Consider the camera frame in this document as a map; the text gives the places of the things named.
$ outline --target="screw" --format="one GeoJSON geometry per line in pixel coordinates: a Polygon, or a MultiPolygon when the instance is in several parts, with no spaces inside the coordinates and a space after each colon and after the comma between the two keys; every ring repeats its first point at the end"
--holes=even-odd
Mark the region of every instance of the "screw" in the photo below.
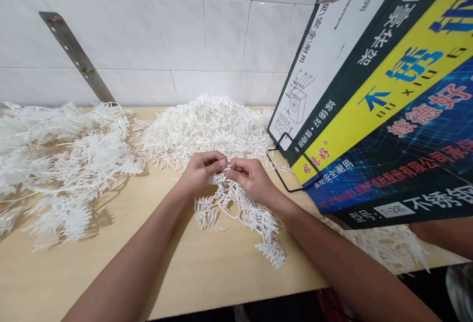
{"type": "Polygon", "coordinates": [[[60,23],[63,23],[64,21],[59,17],[51,17],[48,19],[48,22],[53,23],[53,24],[60,24],[60,23]]]}

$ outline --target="product diagram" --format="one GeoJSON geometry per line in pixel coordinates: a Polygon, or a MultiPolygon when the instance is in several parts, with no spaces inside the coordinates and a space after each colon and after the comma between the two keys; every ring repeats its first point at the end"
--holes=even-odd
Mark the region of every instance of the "product diagram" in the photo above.
{"type": "Polygon", "coordinates": [[[286,112],[296,124],[301,123],[304,119],[307,94],[303,92],[303,89],[311,84],[313,80],[314,77],[310,73],[304,72],[301,68],[292,79],[291,85],[285,93],[289,98],[289,109],[286,109],[286,112]]]}

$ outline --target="metal strip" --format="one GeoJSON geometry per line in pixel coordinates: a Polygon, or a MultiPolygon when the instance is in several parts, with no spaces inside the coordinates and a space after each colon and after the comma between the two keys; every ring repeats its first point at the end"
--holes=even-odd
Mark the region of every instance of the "metal strip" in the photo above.
{"type": "Polygon", "coordinates": [[[102,81],[94,65],[92,65],[60,14],[56,12],[39,12],[39,15],[100,101],[115,102],[112,93],[110,93],[102,81]]]}

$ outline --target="table surface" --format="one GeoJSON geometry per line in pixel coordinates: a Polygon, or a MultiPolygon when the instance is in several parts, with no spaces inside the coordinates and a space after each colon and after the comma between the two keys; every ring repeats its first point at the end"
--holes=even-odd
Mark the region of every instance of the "table surface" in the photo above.
{"type": "MultiPolygon", "coordinates": [[[[154,120],[164,107],[135,108],[136,117],[154,120]]],[[[285,160],[275,154],[276,161],[285,160]]],[[[23,232],[20,221],[0,238],[0,320],[59,321],[144,223],[173,187],[179,175],[171,168],[149,166],[148,173],[131,177],[120,191],[105,193],[96,203],[96,234],[79,242],[66,242],[32,253],[34,237],[23,232]]],[[[284,174],[290,188],[300,185],[293,174],[284,174]]],[[[276,173],[271,179],[285,192],[276,173]]],[[[286,193],[309,213],[318,210],[304,192],[286,193]]],[[[275,269],[254,246],[258,233],[238,220],[220,215],[224,232],[201,231],[192,208],[184,212],[169,243],[143,319],[157,319],[222,306],[289,295],[327,286],[298,244],[283,227],[280,241],[287,259],[275,269]]],[[[431,267],[458,264],[466,259],[425,244],[431,267]]]]}

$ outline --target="black metal wire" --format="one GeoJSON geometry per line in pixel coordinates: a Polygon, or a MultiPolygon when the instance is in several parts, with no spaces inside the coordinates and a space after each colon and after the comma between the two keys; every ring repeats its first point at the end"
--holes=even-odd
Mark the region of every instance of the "black metal wire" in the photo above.
{"type": "Polygon", "coordinates": [[[299,191],[304,191],[304,192],[305,192],[307,189],[309,189],[309,187],[310,187],[312,184],[314,184],[314,183],[316,183],[316,182],[318,182],[319,180],[322,179],[322,173],[320,173],[319,169],[315,166],[315,164],[314,164],[311,160],[309,160],[309,157],[307,157],[307,155],[304,153],[304,151],[298,146],[298,144],[294,141],[294,139],[291,137],[291,135],[289,135],[287,132],[285,132],[285,133],[283,133],[283,134],[281,135],[281,137],[280,137],[279,141],[277,142],[275,148],[269,149],[269,150],[266,151],[266,156],[268,157],[268,159],[270,160],[271,164],[273,165],[274,170],[276,171],[276,174],[277,174],[277,176],[279,177],[279,179],[281,180],[281,182],[282,182],[284,188],[285,188],[285,189],[287,190],[287,192],[289,192],[289,193],[294,193],[294,192],[299,192],[299,191]],[[276,150],[278,150],[278,147],[280,146],[279,144],[280,144],[280,142],[282,141],[282,138],[285,137],[285,136],[288,137],[288,138],[291,140],[291,143],[292,143],[294,146],[296,146],[296,148],[298,149],[298,151],[299,151],[300,153],[302,153],[302,155],[305,157],[305,159],[309,162],[309,164],[312,166],[312,168],[314,168],[315,171],[317,172],[317,174],[319,175],[318,177],[317,177],[317,176],[314,176],[314,177],[313,177],[314,180],[311,181],[305,188],[302,187],[302,188],[297,188],[297,189],[292,189],[292,190],[290,190],[289,188],[287,188],[286,183],[284,183],[284,181],[283,181],[281,175],[279,174],[279,172],[278,172],[276,166],[275,166],[274,163],[272,162],[271,157],[270,157],[270,155],[269,155],[269,153],[268,153],[269,151],[276,151],[276,150]]]}

